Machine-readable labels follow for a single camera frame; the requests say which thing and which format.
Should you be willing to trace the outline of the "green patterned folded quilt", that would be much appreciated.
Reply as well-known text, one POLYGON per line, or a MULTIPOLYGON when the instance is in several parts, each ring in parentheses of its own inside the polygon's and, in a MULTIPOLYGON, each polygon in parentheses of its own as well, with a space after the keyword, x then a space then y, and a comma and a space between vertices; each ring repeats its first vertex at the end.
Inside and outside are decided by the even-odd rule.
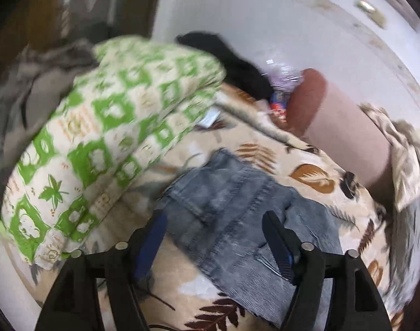
POLYGON ((5 230, 25 262, 46 270, 203 119, 226 75, 207 52, 137 35, 94 53, 99 66, 76 77, 4 193, 5 230))

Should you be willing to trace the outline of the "grey denim pants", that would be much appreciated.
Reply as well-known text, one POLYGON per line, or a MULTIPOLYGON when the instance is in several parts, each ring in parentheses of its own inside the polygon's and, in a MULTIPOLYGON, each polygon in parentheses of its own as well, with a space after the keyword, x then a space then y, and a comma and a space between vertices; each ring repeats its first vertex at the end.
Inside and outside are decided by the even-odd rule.
POLYGON ((280 275, 262 231, 273 211, 283 226, 328 253, 342 253, 338 225, 322 204, 226 149, 172 183, 158 200, 172 241, 216 288, 279 327, 294 286, 280 275))

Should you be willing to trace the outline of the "cream crumpled cloth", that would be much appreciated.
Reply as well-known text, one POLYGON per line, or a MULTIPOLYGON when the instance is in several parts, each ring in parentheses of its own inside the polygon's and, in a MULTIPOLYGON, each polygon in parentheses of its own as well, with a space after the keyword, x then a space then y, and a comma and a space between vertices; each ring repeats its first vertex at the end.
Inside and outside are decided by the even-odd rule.
POLYGON ((369 103, 360 109, 391 145, 394 206, 401 211, 420 196, 420 128, 405 120, 391 120, 383 108, 369 103))

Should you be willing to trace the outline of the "white paper tag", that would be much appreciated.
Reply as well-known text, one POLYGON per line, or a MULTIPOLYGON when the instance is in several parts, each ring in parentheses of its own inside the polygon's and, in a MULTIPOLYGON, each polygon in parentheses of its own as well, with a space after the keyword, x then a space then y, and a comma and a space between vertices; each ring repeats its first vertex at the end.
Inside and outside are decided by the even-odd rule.
POLYGON ((220 110, 214 106, 210 107, 204 115, 203 119, 198 122, 198 126, 204 129, 209 129, 214 122, 217 121, 217 118, 220 116, 220 110))

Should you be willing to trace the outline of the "grey cloth pile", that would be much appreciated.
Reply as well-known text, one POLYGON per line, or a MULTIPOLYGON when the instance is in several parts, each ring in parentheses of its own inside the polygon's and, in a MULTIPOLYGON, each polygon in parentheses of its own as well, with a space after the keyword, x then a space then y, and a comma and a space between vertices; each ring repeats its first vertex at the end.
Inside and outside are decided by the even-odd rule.
POLYGON ((47 52, 29 47, 0 78, 0 218, 4 191, 22 153, 68 95, 76 76, 98 66, 81 39, 47 52))

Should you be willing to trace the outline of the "beige wall switch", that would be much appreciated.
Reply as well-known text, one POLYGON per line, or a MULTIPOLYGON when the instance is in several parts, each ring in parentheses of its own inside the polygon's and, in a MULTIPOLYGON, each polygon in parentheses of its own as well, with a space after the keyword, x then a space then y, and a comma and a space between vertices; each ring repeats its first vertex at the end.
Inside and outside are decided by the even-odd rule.
POLYGON ((386 28, 387 20, 385 15, 367 0, 354 0, 354 6, 362 10, 378 27, 386 28))

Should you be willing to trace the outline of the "black garment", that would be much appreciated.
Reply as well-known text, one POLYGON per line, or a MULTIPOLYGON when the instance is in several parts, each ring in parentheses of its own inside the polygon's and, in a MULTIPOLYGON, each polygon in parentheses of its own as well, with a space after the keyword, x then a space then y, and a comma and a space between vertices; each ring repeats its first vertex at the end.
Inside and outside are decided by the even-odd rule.
POLYGON ((250 62, 237 56, 218 34, 190 32, 176 37, 176 42, 215 56, 227 71, 225 82, 256 100, 271 99, 274 89, 269 80, 250 62))

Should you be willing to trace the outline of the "black beige hair clip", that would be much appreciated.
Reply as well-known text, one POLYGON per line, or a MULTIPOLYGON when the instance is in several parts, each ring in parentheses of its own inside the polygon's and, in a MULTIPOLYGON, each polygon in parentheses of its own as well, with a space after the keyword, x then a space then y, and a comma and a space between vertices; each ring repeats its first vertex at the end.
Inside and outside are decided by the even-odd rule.
POLYGON ((339 181, 339 186, 343 194, 348 199, 357 199, 359 196, 359 182, 354 173, 346 171, 339 181))

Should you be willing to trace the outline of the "clear plastic bag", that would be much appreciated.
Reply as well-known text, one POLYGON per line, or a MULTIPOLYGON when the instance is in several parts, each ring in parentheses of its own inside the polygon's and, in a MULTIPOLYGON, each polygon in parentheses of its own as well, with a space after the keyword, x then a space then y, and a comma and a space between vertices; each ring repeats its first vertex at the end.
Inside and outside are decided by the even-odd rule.
POLYGON ((266 58, 262 75, 268 79, 275 92, 291 94, 304 80, 301 71, 276 58, 266 58))

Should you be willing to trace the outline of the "floral leaf-pattern blanket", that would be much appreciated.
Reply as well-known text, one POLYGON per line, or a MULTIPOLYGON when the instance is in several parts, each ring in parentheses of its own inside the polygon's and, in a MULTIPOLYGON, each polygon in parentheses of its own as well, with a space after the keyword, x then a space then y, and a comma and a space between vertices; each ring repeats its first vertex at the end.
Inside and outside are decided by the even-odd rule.
POLYGON ((394 330, 387 213, 325 152, 223 88, 76 87, 1 217, 37 330, 394 330), (39 279, 47 279, 41 285, 39 279))

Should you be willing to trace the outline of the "red blue snack packet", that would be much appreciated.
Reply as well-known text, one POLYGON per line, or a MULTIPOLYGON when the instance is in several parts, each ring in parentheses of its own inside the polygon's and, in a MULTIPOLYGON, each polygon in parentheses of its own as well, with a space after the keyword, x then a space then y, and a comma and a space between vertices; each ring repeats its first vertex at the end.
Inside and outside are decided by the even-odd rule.
POLYGON ((271 114, 278 120, 285 122, 287 117, 287 106, 291 93, 285 91, 274 91, 270 99, 271 114))

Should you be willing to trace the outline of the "wooden glass cabinet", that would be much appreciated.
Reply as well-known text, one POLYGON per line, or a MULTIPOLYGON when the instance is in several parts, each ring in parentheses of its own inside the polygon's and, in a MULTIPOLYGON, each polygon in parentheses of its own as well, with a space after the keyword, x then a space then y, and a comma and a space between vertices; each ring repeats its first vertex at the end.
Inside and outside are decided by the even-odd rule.
POLYGON ((85 38, 151 36, 158 0, 0 0, 0 77, 28 46, 47 51, 85 38))

